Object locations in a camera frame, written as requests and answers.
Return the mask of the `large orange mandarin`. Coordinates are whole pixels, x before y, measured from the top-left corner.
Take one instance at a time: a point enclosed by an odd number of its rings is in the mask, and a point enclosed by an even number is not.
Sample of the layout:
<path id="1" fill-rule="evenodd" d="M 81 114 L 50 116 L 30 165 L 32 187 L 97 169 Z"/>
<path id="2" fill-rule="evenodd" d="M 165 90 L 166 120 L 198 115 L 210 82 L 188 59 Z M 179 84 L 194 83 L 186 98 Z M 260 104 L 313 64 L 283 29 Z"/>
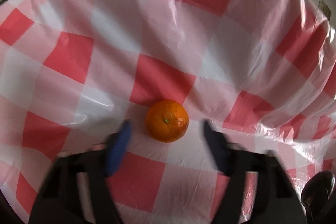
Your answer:
<path id="1" fill-rule="evenodd" d="M 181 139 L 187 132 L 189 115 L 180 103 L 163 100 L 147 111 L 144 126 L 153 139 L 171 143 Z"/>

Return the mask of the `red white checkered tablecloth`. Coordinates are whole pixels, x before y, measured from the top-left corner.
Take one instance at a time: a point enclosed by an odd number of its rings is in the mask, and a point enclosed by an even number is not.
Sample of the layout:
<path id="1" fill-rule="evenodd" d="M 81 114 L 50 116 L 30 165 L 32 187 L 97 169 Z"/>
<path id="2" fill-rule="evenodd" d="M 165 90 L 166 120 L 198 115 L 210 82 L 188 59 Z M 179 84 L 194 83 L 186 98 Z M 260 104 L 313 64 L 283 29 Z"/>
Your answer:
<path id="1" fill-rule="evenodd" d="M 144 121 L 173 100 L 185 135 Z M 312 0 L 8 0 L 1 5 L 1 191 L 27 223 L 60 151 L 132 122 L 108 185 L 126 223 L 209 223 L 227 179 L 214 128 L 275 151 L 295 188 L 335 170 L 335 29 Z"/>

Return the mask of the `wall power socket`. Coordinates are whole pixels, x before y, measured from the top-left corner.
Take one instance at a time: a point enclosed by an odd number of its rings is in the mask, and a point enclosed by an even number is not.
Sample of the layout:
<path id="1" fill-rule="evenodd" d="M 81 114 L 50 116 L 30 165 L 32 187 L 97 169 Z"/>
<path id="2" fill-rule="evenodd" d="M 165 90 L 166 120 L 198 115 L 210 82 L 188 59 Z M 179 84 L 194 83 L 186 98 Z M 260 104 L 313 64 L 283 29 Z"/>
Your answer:
<path id="1" fill-rule="evenodd" d="M 331 10 L 324 0 L 319 0 L 318 8 L 323 12 L 323 14 L 327 17 L 328 20 L 331 18 Z"/>

